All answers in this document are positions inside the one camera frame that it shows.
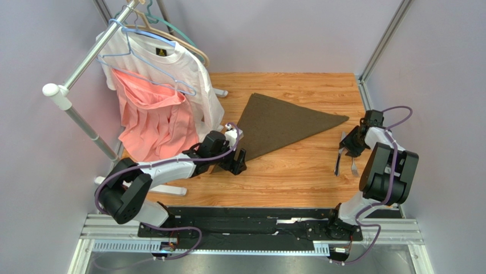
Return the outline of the silver fork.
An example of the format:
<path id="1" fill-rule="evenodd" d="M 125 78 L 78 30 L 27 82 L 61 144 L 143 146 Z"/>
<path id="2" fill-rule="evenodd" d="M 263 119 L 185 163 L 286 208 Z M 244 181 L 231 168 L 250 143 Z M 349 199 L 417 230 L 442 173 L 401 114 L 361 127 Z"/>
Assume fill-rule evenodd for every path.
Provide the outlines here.
<path id="1" fill-rule="evenodd" d="M 358 167 L 356 165 L 355 158 L 351 158 L 351 172 L 352 172 L 353 177 L 355 177 L 355 178 L 359 178 L 360 177 L 359 170 L 358 170 Z"/>

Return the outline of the silver table knife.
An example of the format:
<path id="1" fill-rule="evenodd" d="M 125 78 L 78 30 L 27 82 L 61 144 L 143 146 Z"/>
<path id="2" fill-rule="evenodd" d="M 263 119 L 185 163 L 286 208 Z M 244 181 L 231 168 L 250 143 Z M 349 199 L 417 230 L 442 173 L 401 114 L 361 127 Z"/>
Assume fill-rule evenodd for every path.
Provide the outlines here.
<path id="1" fill-rule="evenodd" d="M 346 132 L 342 131 L 341 142 L 345 139 L 346 135 L 347 135 Z M 344 145 L 340 144 L 339 150 L 338 150 L 338 155 L 337 155 L 336 162 L 335 162 L 335 167 L 334 167 L 334 175 L 336 177 L 339 176 L 339 174 L 340 174 L 340 161 L 341 161 L 341 156 L 342 156 L 342 152 L 344 151 L 344 149 L 345 149 Z"/>

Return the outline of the olive brown cloth napkin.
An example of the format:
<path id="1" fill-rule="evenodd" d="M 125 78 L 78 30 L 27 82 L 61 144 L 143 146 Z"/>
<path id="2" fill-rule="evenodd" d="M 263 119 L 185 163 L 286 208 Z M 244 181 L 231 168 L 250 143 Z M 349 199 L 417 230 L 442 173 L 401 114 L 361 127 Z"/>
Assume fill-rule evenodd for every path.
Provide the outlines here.
<path id="1" fill-rule="evenodd" d="M 348 120 L 345 115 L 329 114 L 253 93 L 237 123 L 243 133 L 237 148 L 245 149 L 245 160 L 250 161 Z"/>

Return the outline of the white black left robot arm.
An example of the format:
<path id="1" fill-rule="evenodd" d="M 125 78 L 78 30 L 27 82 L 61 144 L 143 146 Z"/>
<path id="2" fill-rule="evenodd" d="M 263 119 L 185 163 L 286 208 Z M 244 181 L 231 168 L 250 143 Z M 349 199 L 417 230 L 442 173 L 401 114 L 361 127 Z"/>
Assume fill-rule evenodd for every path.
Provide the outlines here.
<path id="1" fill-rule="evenodd" d="M 225 133 L 211 131 L 201 143 L 164 160 L 134 162 L 124 158 L 115 164 L 94 194 L 97 209 L 118 224 L 131 220 L 155 231 L 166 231 L 163 224 L 169 212 L 161 203 L 147 200 L 150 190 L 179 179 L 197 177 L 219 166 L 233 175 L 246 170 L 245 149 L 237 149 L 243 131 L 232 123 Z"/>

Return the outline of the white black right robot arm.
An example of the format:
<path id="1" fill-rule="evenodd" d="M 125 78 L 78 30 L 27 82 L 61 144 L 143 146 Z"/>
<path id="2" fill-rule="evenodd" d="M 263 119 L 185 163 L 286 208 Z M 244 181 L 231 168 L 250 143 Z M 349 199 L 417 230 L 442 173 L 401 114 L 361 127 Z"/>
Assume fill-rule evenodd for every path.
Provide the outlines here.
<path id="1" fill-rule="evenodd" d="M 409 196 L 419 155 L 406 150 L 384 127 L 384 111 L 367 110 L 359 125 L 342 136 L 338 155 L 371 155 L 362 172 L 358 192 L 330 211 L 325 232 L 331 239 L 349 239 L 362 228 L 360 221 L 384 206 L 402 204 Z"/>

